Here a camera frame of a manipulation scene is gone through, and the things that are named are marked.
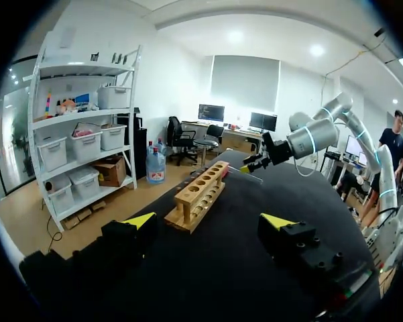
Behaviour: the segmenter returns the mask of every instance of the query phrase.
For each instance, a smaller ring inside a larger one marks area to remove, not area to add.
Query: white box
[[[80,136],[79,138],[71,137],[73,142],[73,151],[79,162],[95,160],[101,153],[101,133],[97,132]]]
[[[109,151],[123,147],[126,125],[112,125],[108,129],[101,129],[101,148]]]
[[[69,175],[82,199],[89,199],[100,193],[99,172],[90,166],[83,166]]]
[[[52,171],[67,163],[66,139],[49,138],[38,146],[46,171]]]
[[[129,97],[131,88],[121,86],[100,87],[99,94],[100,109],[129,109]]]
[[[49,180],[54,189],[53,193],[49,194],[49,198],[54,205],[55,213],[60,213],[68,210],[74,206],[74,199],[72,194],[72,183],[65,174],[60,174]]]

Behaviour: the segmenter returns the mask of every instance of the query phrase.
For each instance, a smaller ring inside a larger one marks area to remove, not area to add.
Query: black t-shirt
[[[394,163],[394,170],[400,165],[400,160],[403,159],[403,138],[400,134],[395,134],[392,129],[385,129],[380,143],[388,146]]]

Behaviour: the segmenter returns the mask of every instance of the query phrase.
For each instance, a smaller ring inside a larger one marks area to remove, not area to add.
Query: storage bin lid
[[[65,174],[60,174],[58,176],[55,176],[54,178],[51,178],[49,182],[52,183],[52,188],[54,189],[53,193],[48,194],[49,197],[53,197],[54,195],[57,195],[64,189],[70,188],[72,183],[70,182],[70,179],[68,176]]]
[[[52,144],[64,141],[66,139],[67,138],[47,138],[47,139],[44,139],[44,140],[38,142],[38,148],[42,149],[42,148],[45,148],[47,146],[51,146]]]
[[[90,166],[83,166],[68,174],[73,184],[81,184],[99,175],[99,171]]]

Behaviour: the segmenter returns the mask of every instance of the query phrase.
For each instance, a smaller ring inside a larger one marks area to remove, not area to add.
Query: wooden test tube rack
[[[225,188],[222,175],[228,162],[218,161],[176,196],[176,207],[165,217],[177,229],[192,233]]]

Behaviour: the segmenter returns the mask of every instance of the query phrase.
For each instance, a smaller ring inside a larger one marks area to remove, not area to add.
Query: cardboard box
[[[82,209],[76,213],[76,216],[80,221],[87,218],[91,213],[93,213],[89,208]]]
[[[110,156],[95,162],[92,166],[100,172],[101,186],[121,186],[127,176],[123,156]]]
[[[72,215],[70,217],[67,217],[64,219],[61,224],[68,230],[72,229],[74,226],[78,225],[80,223],[80,220],[78,216]]]

